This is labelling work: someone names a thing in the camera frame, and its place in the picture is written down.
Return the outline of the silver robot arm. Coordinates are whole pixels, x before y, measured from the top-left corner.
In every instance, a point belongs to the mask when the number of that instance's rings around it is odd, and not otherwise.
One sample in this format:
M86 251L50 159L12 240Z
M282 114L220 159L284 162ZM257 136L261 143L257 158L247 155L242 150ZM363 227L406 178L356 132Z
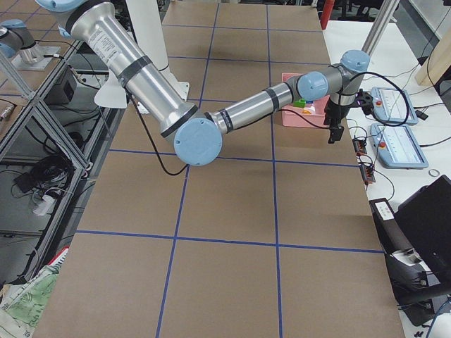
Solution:
M41 46L19 19L1 22L1 53L18 70L43 71L60 50L59 46Z
M110 1L39 1L52 12L73 39L83 41L100 57L128 90L160 124L161 136L173 143L180 160L202 166L221 152L223 136L275 113L299 99L315 101L329 96L325 123L330 143L341 139L342 119L348 103L333 96L355 96L370 56L349 50L339 63L319 71L293 76L247 99L213 113L202 113L184 101L138 44L115 18Z

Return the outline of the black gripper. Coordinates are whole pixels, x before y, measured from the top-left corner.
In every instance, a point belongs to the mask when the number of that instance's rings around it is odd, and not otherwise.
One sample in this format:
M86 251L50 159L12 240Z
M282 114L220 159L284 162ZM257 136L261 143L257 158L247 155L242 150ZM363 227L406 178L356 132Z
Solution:
M334 144L342 139L344 127L342 120L349 113L349 104L339 94L331 94L324 108L324 125L329 126L330 136L329 144Z

